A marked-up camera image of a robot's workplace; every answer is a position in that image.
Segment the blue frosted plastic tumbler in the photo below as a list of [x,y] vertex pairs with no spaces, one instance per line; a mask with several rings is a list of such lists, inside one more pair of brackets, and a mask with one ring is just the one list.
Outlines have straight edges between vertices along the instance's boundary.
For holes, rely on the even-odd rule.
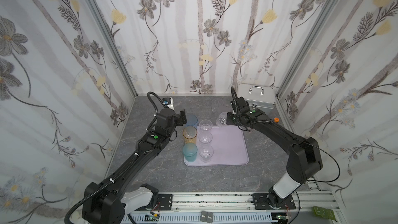
[[198,126],[197,116],[193,115],[193,114],[187,114],[186,117],[187,117],[186,126],[197,128],[197,126]]

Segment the clear tall tumbler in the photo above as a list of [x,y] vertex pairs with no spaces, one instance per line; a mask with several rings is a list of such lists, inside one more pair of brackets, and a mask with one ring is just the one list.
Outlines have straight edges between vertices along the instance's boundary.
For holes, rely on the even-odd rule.
[[220,127],[220,128],[227,126],[228,125],[227,124],[227,118],[228,118],[228,113],[227,112],[222,112],[217,118],[217,121],[216,121],[217,126]]
[[223,104],[223,100],[219,98],[214,98],[212,99],[211,102],[211,111],[216,114],[218,111],[218,108]]

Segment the yellow plastic tumbler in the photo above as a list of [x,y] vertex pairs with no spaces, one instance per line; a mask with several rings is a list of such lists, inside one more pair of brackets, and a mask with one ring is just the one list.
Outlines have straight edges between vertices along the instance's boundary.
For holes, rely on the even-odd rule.
[[184,142],[186,144],[189,144],[189,143],[196,144],[197,143],[197,135],[198,135],[197,128],[195,128],[193,126],[187,126],[184,128],[182,134],[183,134]]

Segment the clear faceted glass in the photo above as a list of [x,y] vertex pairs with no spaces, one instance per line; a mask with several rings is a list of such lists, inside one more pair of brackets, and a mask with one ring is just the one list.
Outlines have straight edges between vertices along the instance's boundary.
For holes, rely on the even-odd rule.
[[200,121],[199,127],[200,127],[201,131],[206,132],[206,131],[210,131],[213,128],[213,124],[210,120],[204,119],[204,120]]
[[213,136],[210,131],[201,131],[199,134],[199,141],[202,144],[209,144],[212,142]]
[[214,149],[210,145],[202,145],[199,148],[199,155],[204,163],[208,163],[214,155]]

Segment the lilac plastic tray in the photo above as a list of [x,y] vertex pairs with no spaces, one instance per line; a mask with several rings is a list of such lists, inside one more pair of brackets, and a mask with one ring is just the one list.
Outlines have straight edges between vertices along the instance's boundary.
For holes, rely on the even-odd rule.
[[[241,166],[249,162],[249,155],[242,130],[235,126],[213,127],[210,130],[213,139],[209,144],[202,144],[197,141],[197,158],[194,162],[187,162],[189,167],[208,167],[208,166]],[[204,163],[199,155],[199,148],[202,145],[210,145],[214,149],[214,155],[210,162]]]

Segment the teal dotted plastic tumbler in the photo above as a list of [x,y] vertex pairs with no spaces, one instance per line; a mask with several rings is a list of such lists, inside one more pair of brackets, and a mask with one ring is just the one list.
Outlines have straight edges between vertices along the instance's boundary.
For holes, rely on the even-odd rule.
[[197,158],[198,148],[194,143],[186,143],[182,152],[187,162],[194,162]]

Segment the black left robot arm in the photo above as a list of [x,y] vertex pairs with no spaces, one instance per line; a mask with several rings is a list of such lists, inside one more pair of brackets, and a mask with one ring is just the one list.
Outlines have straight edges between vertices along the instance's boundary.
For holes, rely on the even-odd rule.
[[168,145],[176,127],[187,123],[186,111],[179,114],[164,108],[156,116],[155,125],[139,139],[133,154],[101,183],[91,183],[84,198],[66,213],[64,222],[71,224],[71,216],[80,206],[82,218],[91,224],[119,224],[126,215],[127,205],[122,203],[126,188],[143,168]]

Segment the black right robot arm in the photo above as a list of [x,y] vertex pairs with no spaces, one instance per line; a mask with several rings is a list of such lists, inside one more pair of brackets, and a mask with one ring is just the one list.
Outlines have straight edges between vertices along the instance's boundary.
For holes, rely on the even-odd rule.
[[228,124],[265,135],[287,154],[286,172],[268,190],[266,197],[271,208],[283,207],[292,200],[294,191],[323,169],[321,153],[330,154],[319,147],[317,140],[299,136],[272,120],[264,111],[251,109],[243,97],[232,95],[230,104],[233,112],[228,113]]

